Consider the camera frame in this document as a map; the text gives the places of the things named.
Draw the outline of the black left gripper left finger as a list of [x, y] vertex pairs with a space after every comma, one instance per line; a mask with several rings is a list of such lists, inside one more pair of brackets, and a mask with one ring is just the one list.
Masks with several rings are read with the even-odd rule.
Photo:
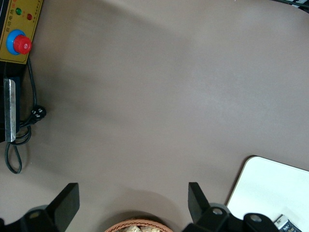
[[27, 212], [21, 221], [23, 232], [64, 232], [80, 208], [79, 185], [69, 183], [45, 208]]

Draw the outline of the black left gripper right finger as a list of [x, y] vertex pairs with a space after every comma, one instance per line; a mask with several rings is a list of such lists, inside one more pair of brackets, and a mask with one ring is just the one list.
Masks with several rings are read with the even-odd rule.
[[192, 223], [184, 232], [242, 232], [243, 221], [234, 217], [227, 206], [210, 203], [197, 182], [188, 184], [188, 209]]

